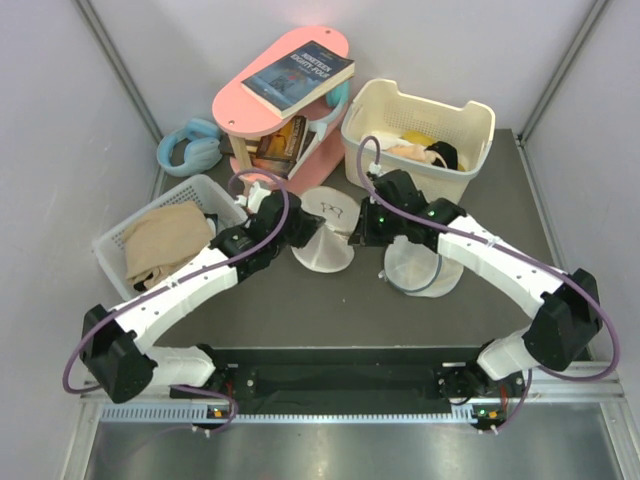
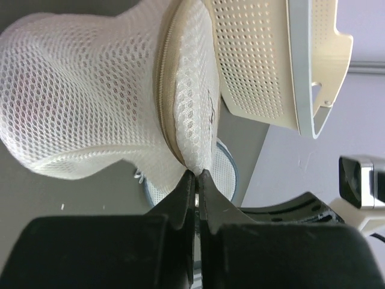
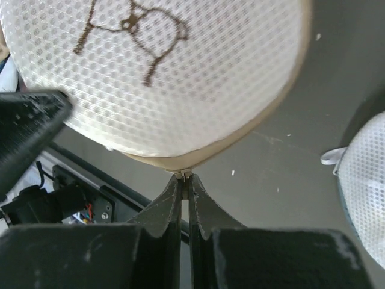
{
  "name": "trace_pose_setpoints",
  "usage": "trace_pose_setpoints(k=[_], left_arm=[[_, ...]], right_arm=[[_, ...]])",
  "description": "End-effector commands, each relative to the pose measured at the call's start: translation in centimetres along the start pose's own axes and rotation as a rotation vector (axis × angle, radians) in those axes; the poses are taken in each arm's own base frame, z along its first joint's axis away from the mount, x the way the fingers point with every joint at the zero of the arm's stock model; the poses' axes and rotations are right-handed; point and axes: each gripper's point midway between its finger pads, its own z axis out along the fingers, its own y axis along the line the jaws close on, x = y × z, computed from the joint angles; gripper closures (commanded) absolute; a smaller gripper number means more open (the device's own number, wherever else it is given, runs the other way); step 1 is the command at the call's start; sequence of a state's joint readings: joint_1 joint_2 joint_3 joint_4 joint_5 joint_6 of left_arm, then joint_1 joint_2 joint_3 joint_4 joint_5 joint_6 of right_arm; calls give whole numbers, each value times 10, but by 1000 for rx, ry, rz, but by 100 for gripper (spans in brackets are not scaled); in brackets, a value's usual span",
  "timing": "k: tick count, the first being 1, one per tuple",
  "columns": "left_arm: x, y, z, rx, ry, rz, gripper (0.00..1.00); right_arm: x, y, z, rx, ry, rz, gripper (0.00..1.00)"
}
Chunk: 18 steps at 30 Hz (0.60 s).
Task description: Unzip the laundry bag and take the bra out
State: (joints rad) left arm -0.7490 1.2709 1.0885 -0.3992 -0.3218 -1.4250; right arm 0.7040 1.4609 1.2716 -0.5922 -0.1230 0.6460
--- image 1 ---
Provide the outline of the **beige trim mesh laundry bag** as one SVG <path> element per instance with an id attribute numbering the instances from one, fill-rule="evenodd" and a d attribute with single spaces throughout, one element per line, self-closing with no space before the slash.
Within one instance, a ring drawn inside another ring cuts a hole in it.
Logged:
<path id="1" fill-rule="evenodd" d="M 303 248 L 293 248 L 295 258 L 308 270 L 331 274 L 345 270 L 355 257 L 348 244 L 358 222 L 360 206 L 349 195 L 318 186 L 301 196 L 305 211 L 325 222 Z"/>

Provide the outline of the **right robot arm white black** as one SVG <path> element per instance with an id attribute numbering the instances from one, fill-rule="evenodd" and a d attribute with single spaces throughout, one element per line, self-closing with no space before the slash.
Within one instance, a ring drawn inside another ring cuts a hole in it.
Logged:
<path id="1" fill-rule="evenodd" d="M 563 372 L 599 333 L 603 321 L 597 282 L 583 269 L 572 274 L 541 264 L 484 231 L 457 204 L 428 201 L 403 170 L 366 174 L 371 187 L 348 242 L 386 247 L 398 238 L 452 260 L 513 300 L 528 327 L 485 343 L 477 356 L 442 382 L 449 397 L 487 396 L 508 376 L 536 367 Z"/>

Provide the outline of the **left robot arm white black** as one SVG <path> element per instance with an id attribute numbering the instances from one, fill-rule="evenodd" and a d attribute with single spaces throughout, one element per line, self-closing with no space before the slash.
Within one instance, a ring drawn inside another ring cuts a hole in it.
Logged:
<path id="1" fill-rule="evenodd" d="M 247 223 L 222 230 L 175 275 L 111 310 L 86 312 L 80 360 L 116 404 L 155 386 L 220 394 L 227 374 L 210 347 L 159 347 L 157 340 L 210 298 L 266 269 L 283 248 L 306 246 L 324 222 L 292 193 L 266 195 Z"/>

